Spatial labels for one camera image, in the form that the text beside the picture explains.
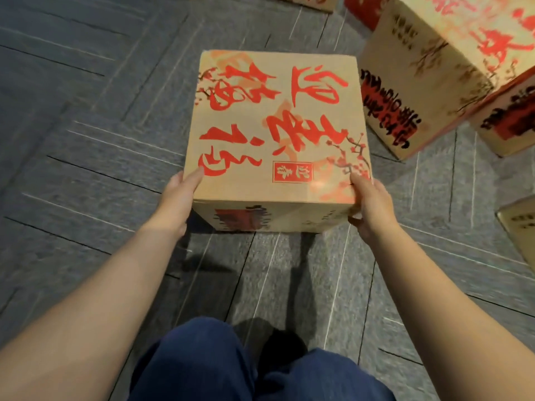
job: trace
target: forearm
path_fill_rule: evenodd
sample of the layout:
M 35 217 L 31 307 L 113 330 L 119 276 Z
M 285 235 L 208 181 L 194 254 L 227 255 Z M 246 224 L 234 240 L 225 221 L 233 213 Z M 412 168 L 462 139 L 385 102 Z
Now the forearm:
M 405 231 L 395 228 L 371 246 L 441 399 L 532 397 L 533 353 L 458 289 Z
M 175 246 L 141 228 L 64 301 L 0 352 L 0 399 L 99 400 L 109 395 Z

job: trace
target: person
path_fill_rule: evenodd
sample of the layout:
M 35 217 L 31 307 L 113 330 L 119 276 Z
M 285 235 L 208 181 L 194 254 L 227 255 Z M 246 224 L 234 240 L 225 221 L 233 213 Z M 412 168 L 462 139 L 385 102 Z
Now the person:
M 201 168 L 185 179 L 182 173 L 173 176 L 139 231 L 1 350 L 1 400 L 109 397 L 171 252 L 186 231 L 202 177 Z M 535 355 L 465 296 L 400 227 L 391 196 L 379 181 L 356 174 L 351 181 L 363 201 L 362 218 L 350 222 L 371 247 L 439 397 L 535 399 Z M 271 360 L 271 367 L 258 375 L 231 326 L 199 317 L 165 335 L 140 360 L 130 399 L 395 399 L 345 357 L 304 349 L 291 359 L 283 364 Z

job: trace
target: person's right arm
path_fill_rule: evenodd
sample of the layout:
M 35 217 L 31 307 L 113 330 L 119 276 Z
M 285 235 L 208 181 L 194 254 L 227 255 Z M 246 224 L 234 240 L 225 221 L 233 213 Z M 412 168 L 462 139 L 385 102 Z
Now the person's right arm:
M 356 174 L 362 220 L 349 219 L 387 288 L 441 400 L 535 399 L 535 354 L 445 275 L 398 224 L 384 186 Z

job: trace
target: black shoe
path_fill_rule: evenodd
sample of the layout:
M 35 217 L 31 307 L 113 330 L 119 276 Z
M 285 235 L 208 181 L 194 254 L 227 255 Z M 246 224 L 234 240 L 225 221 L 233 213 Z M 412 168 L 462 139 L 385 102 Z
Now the black shoe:
M 295 332 L 275 329 L 260 353 L 258 378 L 278 371 L 308 353 L 307 346 Z

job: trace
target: blue pants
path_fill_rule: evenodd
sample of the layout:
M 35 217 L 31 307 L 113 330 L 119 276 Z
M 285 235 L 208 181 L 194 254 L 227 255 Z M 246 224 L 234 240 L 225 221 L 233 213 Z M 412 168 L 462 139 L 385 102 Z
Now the blue pants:
M 395 401 L 350 359 L 315 349 L 290 366 L 256 368 L 232 327 L 199 317 L 164 336 L 139 362 L 130 401 Z

